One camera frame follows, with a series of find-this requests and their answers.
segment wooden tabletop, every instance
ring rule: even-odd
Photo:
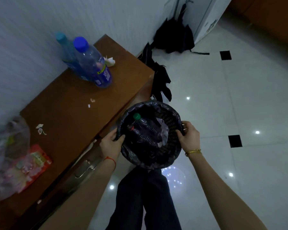
[[[109,68],[113,78],[111,86],[98,88],[94,83],[79,79],[68,69],[20,113],[30,127],[30,144],[39,144],[53,163],[22,193],[0,202],[18,216],[39,199],[154,75],[153,70],[107,35],[100,38],[95,47],[103,56],[115,59],[115,65]],[[38,134],[38,124],[44,125],[47,135]]]

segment green bottle cap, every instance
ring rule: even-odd
[[[139,120],[139,119],[141,118],[141,115],[140,115],[139,113],[135,113],[135,114],[133,115],[133,118],[134,118],[135,120]]]

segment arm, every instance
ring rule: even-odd
[[[116,129],[102,139],[100,147],[104,158],[108,156],[117,162],[125,136],[113,141],[115,136]],[[64,202],[40,230],[86,230],[114,169],[115,163],[111,159],[101,162],[92,176]]]
[[[267,228],[246,203],[219,177],[204,156],[188,152],[200,149],[200,133],[187,121],[182,122],[185,136],[177,130],[182,149],[187,153],[202,185],[211,211],[221,230]]]

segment hand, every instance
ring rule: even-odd
[[[122,144],[125,139],[125,135],[122,135],[117,141],[113,141],[116,137],[116,130],[117,128],[115,128],[108,135],[106,135],[105,138],[103,138],[100,143],[101,151],[103,152],[104,158],[108,156],[114,159],[115,162],[117,162],[119,158]]]
[[[179,130],[176,130],[182,149],[185,152],[200,149],[199,131],[188,121],[182,121],[182,124],[184,124],[184,128],[186,128],[184,130],[185,136],[183,136]]]

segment red snack package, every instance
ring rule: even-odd
[[[31,185],[52,163],[38,144],[31,146],[30,153],[19,158],[5,172],[15,192],[20,193]]]

